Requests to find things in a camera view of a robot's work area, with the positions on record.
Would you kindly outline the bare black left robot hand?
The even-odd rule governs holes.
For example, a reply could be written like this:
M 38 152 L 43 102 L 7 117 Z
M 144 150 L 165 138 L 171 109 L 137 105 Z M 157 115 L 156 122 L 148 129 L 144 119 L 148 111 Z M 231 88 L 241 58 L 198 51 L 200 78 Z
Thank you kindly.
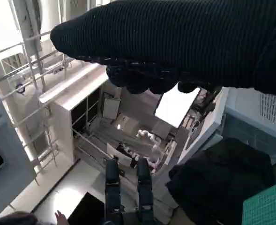
M 137 167 L 138 207 L 124 212 L 121 205 L 121 181 L 117 159 L 107 162 L 105 173 L 104 225 L 155 225 L 154 198 L 149 164 L 145 158 L 138 159 Z

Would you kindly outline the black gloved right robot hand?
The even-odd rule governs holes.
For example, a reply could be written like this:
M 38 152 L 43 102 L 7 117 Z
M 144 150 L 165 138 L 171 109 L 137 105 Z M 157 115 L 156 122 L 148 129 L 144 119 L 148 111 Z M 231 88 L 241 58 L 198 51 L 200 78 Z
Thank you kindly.
M 132 94 L 177 87 L 276 95 L 276 0 L 117 0 L 54 27 L 55 48 Z

